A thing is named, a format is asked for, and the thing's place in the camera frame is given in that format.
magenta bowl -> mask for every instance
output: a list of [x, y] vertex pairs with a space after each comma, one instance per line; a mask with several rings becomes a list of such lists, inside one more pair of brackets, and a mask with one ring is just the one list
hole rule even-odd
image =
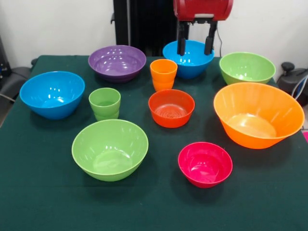
[[232, 160], [221, 147], [207, 142], [191, 143], [178, 158], [179, 167], [190, 183], [211, 188], [223, 182], [232, 172]]

bowl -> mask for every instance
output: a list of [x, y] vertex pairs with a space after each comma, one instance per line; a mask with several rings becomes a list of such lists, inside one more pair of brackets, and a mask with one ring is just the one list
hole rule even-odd
[[63, 119], [77, 108], [85, 90], [83, 79], [71, 72], [53, 71], [29, 79], [21, 87], [20, 99], [47, 119]]
[[116, 45], [98, 49], [89, 56], [88, 62], [102, 79], [112, 83], [125, 83], [139, 74], [146, 57], [135, 47]]
[[210, 55], [205, 55], [205, 44], [194, 40], [186, 40], [183, 56], [177, 54], [177, 50], [178, 42], [171, 42], [164, 47], [163, 55], [178, 65], [177, 76], [184, 79], [198, 77], [214, 58], [214, 51]]
[[207, 142], [191, 143], [178, 158], [179, 167], [190, 183], [211, 188], [223, 182], [232, 172], [232, 160], [221, 147]]
[[192, 96], [175, 89], [158, 91], [149, 99], [153, 120], [165, 128], [178, 128], [186, 124], [194, 105]]
[[149, 147], [144, 131], [120, 119], [102, 120], [87, 126], [74, 139], [72, 155], [90, 176], [117, 181], [132, 174]]
[[304, 111], [284, 91], [261, 83], [243, 82], [222, 88], [214, 108], [228, 136], [241, 146], [263, 149], [295, 134]]
[[248, 52], [235, 52], [219, 62], [223, 79], [227, 84], [239, 82], [267, 83], [276, 72], [275, 65], [267, 58]]

green bowl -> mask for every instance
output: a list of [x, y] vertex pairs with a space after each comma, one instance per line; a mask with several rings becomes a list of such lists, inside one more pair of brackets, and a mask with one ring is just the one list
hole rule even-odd
[[74, 139], [72, 155], [90, 176], [117, 181], [138, 168], [148, 147], [148, 138], [140, 127], [125, 120], [108, 119], [83, 129]]
[[276, 72], [275, 65], [267, 58], [249, 53], [234, 52], [222, 57], [219, 62], [226, 83], [267, 83]]

cup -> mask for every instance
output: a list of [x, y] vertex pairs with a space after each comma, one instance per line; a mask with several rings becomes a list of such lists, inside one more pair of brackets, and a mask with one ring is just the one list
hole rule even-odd
[[90, 106], [97, 121], [118, 119], [121, 94], [113, 88], [99, 88], [89, 96]]
[[172, 89], [178, 65], [169, 59], [157, 59], [150, 65], [155, 91]]

white wall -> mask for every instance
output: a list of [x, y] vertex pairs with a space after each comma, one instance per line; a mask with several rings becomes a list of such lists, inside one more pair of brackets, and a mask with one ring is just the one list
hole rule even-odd
[[[306, 0], [234, 0], [226, 21], [219, 22], [223, 41], [222, 55], [234, 51], [250, 51], [269, 58], [276, 65], [293, 62], [308, 67], [308, 1]], [[205, 42], [205, 25], [191, 26], [190, 39]], [[219, 39], [215, 52], [219, 55]]]
[[113, 0], [0, 0], [0, 35], [11, 66], [114, 45], [113, 11]]
[[[308, 64], [306, 0], [234, 0], [220, 22], [222, 54], [250, 51], [280, 64]], [[110, 25], [112, 0], [0, 0], [0, 35], [11, 65], [30, 65], [41, 54], [90, 54], [116, 42]], [[190, 39], [204, 42], [208, 26], [191, 27]], [[216, 54], [219, 40], [215, 39]]]

